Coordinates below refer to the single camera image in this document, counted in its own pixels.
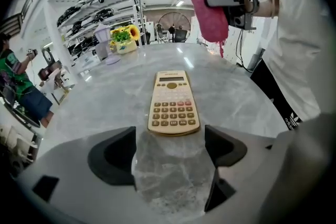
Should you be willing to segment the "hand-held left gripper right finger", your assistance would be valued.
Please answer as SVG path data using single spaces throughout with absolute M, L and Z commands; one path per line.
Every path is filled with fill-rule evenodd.
M 197 223 L 331 223 L 332 115 L 275 139 L 207 125 L 214 175 Z

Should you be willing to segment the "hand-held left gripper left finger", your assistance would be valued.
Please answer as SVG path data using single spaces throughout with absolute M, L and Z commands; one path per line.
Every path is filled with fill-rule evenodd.
M 48 223 L 165 223 L 137 194 L 134 126 L 61 143 L 17 184 Z

